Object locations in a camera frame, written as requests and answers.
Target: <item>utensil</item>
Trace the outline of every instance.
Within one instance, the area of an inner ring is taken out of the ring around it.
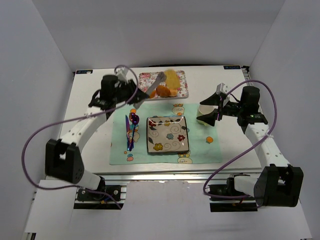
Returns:
[[[132,121],[132,124],[133,124],[133,130],[132,130],[132,140],[131,140],[131,145],[130,145],[130,149],[129,151],[131,151],[133,148],[134,148],[134,135],[135,135],[135,130],[136,130],[136,126],[138,125],[139,123],[139,116],[136,115],[136,114],[132,114],[131,115],[131,121]]]
[[[129,118],[127,115],[125,115],[125,127],[126,127],[126,148],[129,150],[129,145],[130,145],[130,123],[129,123]]]
[[[156,77],[154,83],[148,88],[148,90],[145,92],[146,94],[148,94],[150,96],[150,94],[152,93],[153,90],[155,90],[158,85],[164,81],[166,81],[167,77],[165,75],[165,73],[163,71],[159,72],[158,76]],[[145,101],[145,99],[141,100],[140,102],[137,102],[135,104],[133,104],[135,109],[140,108],[141,104]]]

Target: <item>sticker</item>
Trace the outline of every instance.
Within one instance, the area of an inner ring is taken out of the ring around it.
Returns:
[[[75,74],[92,74],[94,71],[92,69],[90,70],[77,70],[75,71]]]
[[[231,69],[241,69],[239,65],[233,65],[233,66],[223,66],[225,70],[231,70]]]

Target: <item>white wall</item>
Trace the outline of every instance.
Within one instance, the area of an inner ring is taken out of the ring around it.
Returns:
[[[285,0],[33,0],[75,69],[250,65]]]
[[[73,76],[31,0],[1,1],[0,33],[0,239],[19,240],[35,190],[22,171],[23,144],[63,118]],[[35,181],[44,177],[45,144],[58,132],[41,133],[27,151]]]
[[[320,240],[319,59],[320,1],[286,0],[250,68],[251,77],[267,83],[275,94],[275,141],[304,172],[300,200],[316,240]],[[266,91],[261,104],[272,119],[274,110]]]

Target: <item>spoon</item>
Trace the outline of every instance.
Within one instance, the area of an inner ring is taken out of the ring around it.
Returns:
[[[131,140],[131,145],[130,145],[130,149],[129,151],[131,151],[133,148],[134,148],[134,135],[135,135],[135,130],[136,130],[136,126],[138,125],[139,123],[139,116],[136,115],[136,114],[132,114],[131,115],[131,122],[133,124],[133,130],[132,130],[132,140]]]

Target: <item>square plate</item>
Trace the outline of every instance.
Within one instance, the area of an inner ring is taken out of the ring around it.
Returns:
[[[189,151],[185,116],[153,116],[146,120],[148,154],[186,153]]]

